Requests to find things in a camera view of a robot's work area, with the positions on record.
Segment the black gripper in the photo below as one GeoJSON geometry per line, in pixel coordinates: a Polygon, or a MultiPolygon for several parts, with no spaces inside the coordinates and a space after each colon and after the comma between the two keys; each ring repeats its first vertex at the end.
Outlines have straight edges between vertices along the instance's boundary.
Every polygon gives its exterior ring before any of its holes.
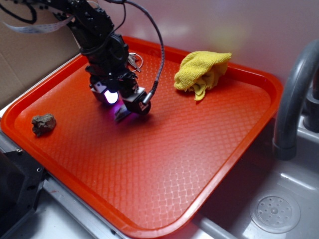
{"type": "Polygon", "coordinates": [[[136,74],[128,69],[128,45],[122,36],[112,33],[99,46],[81,49],[89,62],[86,71],[90,74],[90,89],[95,98],[107,105],[114,105],[121,96],[120,112],[131,112],[131,96],[138,91],[136,74]]]}

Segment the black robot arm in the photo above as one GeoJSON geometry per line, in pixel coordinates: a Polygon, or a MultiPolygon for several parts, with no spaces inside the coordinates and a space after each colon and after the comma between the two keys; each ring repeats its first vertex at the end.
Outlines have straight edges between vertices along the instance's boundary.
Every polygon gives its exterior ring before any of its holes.
{"type": "Polygon", "coordinates": [[[26,33],[45,33],[48,28],[36,26],[36,9],[52,12],[58,19],[58,27],[67,25],[72,31],[80,53],[89,64],[90,89],[97,100],[110,104],[107,94],[121,97],[120,111],[142,114],[144,89],[138,86],[136,74],[128,68],[129,47],[121,35],[115,33],[110,17],[100,7],[93,7],[86,0],[16,0],[15,4],[26,6],[31,19],[25,19],[12,11],[0,7],[8,15],[27,23],[31,29],[26,33]]]}

